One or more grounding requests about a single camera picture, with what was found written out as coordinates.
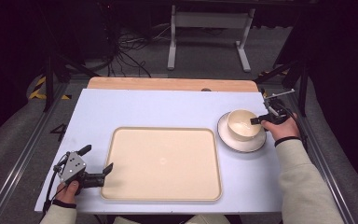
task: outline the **saucer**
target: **saucer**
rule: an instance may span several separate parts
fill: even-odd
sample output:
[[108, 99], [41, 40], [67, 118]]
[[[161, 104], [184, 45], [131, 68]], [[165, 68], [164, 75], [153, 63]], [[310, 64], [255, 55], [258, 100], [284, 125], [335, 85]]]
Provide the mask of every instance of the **saucer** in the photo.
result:
[[223, 115], [217, 123], [217, 131], [219, 132], [220, 138], [224, 143], [226, 143], [226, 145], [239, 152], [253, 152], [260, 149], [264, 145], [267, 137], [264, 128], [262, 128], [260, 132], [249, 141], [242, 142], [231, 137], [227, 126], [228, 114], [229, 113]]

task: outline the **beige sweater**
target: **beige sweater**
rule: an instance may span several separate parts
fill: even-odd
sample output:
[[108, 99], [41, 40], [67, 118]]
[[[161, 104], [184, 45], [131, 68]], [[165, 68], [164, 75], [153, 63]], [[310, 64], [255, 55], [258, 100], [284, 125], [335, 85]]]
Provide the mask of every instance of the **beige sweater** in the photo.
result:
[[[283, 194], [282, 217], [284, 224], [343, 223], [333, 196], [319, 171], [310, 162], [299, 140], [287, 140], [277, 145], [281, 163], [279, 183]], [[188, 223], [223, 224], [228, 221], [217, 218], [195, 216]], [[76, 210], [52, 205], [41, 223], [75, 223]], [[126, 219], [117, 219], [115, 224], [127, 224]]]

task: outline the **white metal table leg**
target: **white metal table leg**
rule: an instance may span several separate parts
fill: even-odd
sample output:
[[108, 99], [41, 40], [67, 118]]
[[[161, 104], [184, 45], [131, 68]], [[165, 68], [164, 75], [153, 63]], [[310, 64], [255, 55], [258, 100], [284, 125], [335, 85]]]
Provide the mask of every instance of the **white metal table leg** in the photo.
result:
[[176, 39], [175, 39], [175, 28], [176, 28], [176, 9], [175, 6], [172, 6], [172, 15], [171, 15], [171, 44], [170, 44], [170, 53], [168, 54], [168, 70], [173, 70], [175, 68], [175, 56], [176, 56]]
[[244, 46], [245, 46], [246, 38], [248, 37], [248, 34], [249, 34], [249, 30], [251, 29], [254, 14], [255, 14], [255, 10], [250, 9], [249, 14], [248, 14], [248, 19], [246, 20], [246, 23], [243, 27], [242, 40], [241, 40], [241, 42], [240, 41], [236, 42], [237, 51], [238, 51], [238, 54], [240, 55], [240, 60], [241, 60], [242, 68], [243, 68], [244, 72], [251, 72], [251, 66], [249, 65], [248, 58], [246, 57]]

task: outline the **person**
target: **person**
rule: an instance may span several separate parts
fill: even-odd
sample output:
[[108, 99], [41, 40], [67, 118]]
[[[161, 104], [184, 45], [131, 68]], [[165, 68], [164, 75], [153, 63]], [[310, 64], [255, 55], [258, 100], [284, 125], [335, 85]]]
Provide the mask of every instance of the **person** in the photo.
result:
[[[282, 190], [283, 223], [344, 223], [329, 188], [302, 145], [296, 122], [290, 118], [280, 125], [275, 125], [263, 120], [261, 125], [271, 132], [281, 164], [279, 185]], [[60, 191], [62, 188], [62, 184], [57, 187], [59, 193], [56, 200], [41, 223], [75, 223], [75, 193], [78, 183], [74, 181], [67, 189]], [[117, 217], [115, 224], [121, 223], [134, 222]], [[219, 215], [197, 215], [187, 223], [229, 224], [229, 221]]]

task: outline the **bowl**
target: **bowl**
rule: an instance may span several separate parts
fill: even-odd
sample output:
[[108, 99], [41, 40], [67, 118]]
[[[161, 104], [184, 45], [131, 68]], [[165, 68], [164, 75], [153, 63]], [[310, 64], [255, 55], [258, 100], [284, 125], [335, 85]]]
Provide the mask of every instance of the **bowl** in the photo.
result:
[[257, 118], [257, 115], [245, 109], [231, 111], [227, 118], [230, 135], [242, 142], [252, 140], [261, 130], [260, 124], [251, 124], [253, 118]]

